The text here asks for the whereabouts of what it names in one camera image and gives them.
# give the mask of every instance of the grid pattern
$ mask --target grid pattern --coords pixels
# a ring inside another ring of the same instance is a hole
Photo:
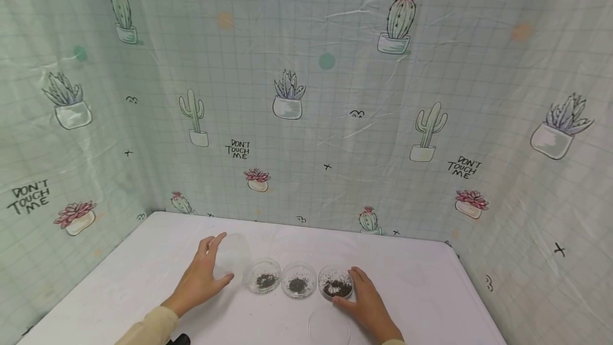
[[[52,192],[30,215],[0,213],[1,345],[139,215],[177,211],[173,191],[198,215],[345,231],[362,229],[371,205],[386,235],[449,241],[509,344],[613,342],[610,0],[416,0],[402,55],[377,50],[394,0],[129,0],[137,45],[118,40],[109,0],[0,1],[13,68],[0,71],[1,197],[10,204],[12,188],[41,179]],[[324,53],[336,59],[330,70]],[[49,70],[81,83],[89,126],[57,124],[40,91]],[[307,87],[299,120],[272,111],[283,70]],[[205,107],[208,147],[191,143],[179,110],[189,88]],[[552,160],[531,135],[573,92],[595,122]],[[437,102],[449,119],[434,156],[412,161],[416,117]],[[232,139],[250,142],[247,159],[227,154]],[[481,162],[470,179],[448,171],[459,156]],[[266,192],[247,186],[243,171],[254,167],[270,173]],[[464,189],[489,202],[478,220],[453,206]],[[70,237],[52,224],[66,204],[88,200],[92,227]]]

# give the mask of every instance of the potted cactus print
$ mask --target potted cactus print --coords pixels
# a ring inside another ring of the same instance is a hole
[[[458,196],[456,197],[455,208],[464,215],[476,220],[481,217],[481,211],[487,211],[489,203],[479,192],[468,190],[456,192]]]
[[[61,72],[57,75],[49,72],[47,79],[49,88],[42,88],[42,92],[55,104],[55,117],[60,126],[71,130],[92,122],[92,112],[83,100],[83,88],[80,84],[72,86]]]
[[[377,215],[373,207],[364,207],[364,212],[360,213],[360,225],[362,225],[362,233],[370,233],[372,235],[382,235],[382,228],[379,227]]]
[[[96,204],[92,201],[68,204],[57,213],[60,216],[53,223],[60,224],[60,227],[66,229],[66,233],[70,236],[76,236],[96,220],[95,207]]]
[[[196,211],[191,208],[188,199],[181,195],[181,192],[174,191],[170,202],[178,209],[179,212],[185,215],[195,215]]]
[[[275,116],[287,120],[297,120],[302,117],[302,96],[306,92],[305,86],[298,86],[296,74],[283,70],[282,80],[275,80],[277,96],[272,103]]]
[[[419,111],[418,119],[415,121],[415,128],[420,131],[423,136],[419,144],[416,144],[411,149],[409,159],[414,162],[429,162],[434,156],[435,146],[431,146],[432,135],[440,132],[445,123],[447,123],[447,114],[440,116],[441,104],[435,103],[430,109],[428,119],[424,123],[424,111]]]
[[[387,15],[387,32],[379,36],[377,50],[386,54],[404,54],[411,38],[409,29],[415,19],[415,0],[396,0]]]
[[[113,5],[113,12],[117,19],[115,28],[119,40],[124,43],[135,45],[138,43],[138,35],[136,34],[136,27],[132,25],[130,2],[128,0],[111,0],[111,4]]]
[[[188,105],[185,106],[185,100],[183,100],[182,96],[179,96],[179,107],[185,116],[192,119],[194,129],[189,130],[189,139],[192,144],[198,147],[208,147],[209,136],[200,129],[200,119],[204,117],[204,104],[202,100],[198,100],[196,104],[194,91],[188,90]]]
[[[545,122],[530,138],[532,148],[553,160],[560,160],[568,152],[574,136],[594,123],[594,120],[580,119],[584,109],[585,100],[576,94],[568,96],[562,106],[552,104]]]
[[[267,181],[270,180],[268,173],[260,171],[258,168],[253,168],[247,172],[243,172],[247,176],[247,185],[256,192],[266,192],[268,190]]]

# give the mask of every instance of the white pot print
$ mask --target white pot print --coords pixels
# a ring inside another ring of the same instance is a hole
[[[297,120],[302,117],[302,101],[300,99],[284,99],[275,96],[272,111],[276,116],[287,120]]]
[[[472,219],[479,219],[481,217],[481,209],[477,207],[473,207],[473,205],[469,203],[465,203],[464,201],[456,201],[455,208],[464,213],[464,215],[471,217]]]
[[[117,30],[117,36],[119,40],[129,45],[135,45],[138,43],[138,35],[136,34],[136,27],[132,26],[130,29],[123,29],[119,23],[115,23],[115,29]]]
[[[87,126],[92,122],[92,112],[85,102],[56,106],[55,116],[60,126],[68,130]]]
[[[381,227],[377,227],[376,229],[373,229],[372,231],[367,231],[366,229],[362,229],[360,233],[370,233],[371,235],[382,235],[383,230]]]
[[[414,162],[429,162],[434,157],[434,151],[436,147],[421,147],[419,144],[415,144],[413,148],[411,148],[411,154],[409,155],[409,159]]]
[[[249,188],[257,192],[266,192],[268,190],[268,183],[266,181],[260,183],[257,180],[249,180],[247,181],[247,185],[249,185]]]
[[[83,232],[83,230],[93,224],[94,220],[96,220],[96,215],[93,211],[87,212],[85,215],[79,217],[78,219],[74,219],[72,223],[66,227],[66,233],[70,236],[76,236],[79,233]]]
[[[532,134],[530,145],[551,159],[560,160],[566,155],[573,139],[574,136],[566,135],[564,132],[542,123]]]
[[[189,139],[192,141],[192,144],[198,147],[208,147],[209,146],[209,136],[206,132],[195,132],[193,129],[189,130]]]
[[[379,35],[379,42],[377,43],[377,50],[385,54],[401,55],[407,51],[411,37],[406,39],[392,39],[384,32]]]

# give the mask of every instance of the green polka dot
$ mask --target green polka dot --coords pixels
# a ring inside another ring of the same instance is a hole
[[[85,48],[83,46],[75,46],[72,49],[72,53],[80,62],[85,62],[85,60],[87,60],[87,52],[85,52]]]
[[[319,57],[319,66],[322,70],[330,70],[335,63],[336,58],[328,52]]]

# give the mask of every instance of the orange polka dot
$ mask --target orange polka dot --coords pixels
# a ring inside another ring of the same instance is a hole
[[[511,39],[515,42],[528,40],[532,35],[532,26],[529,23],[520,23],[511,31]]]
[[[231,30],[234,27],[234,17],[227,12],[221,12],[217,15],[217,25],[220,30]]]

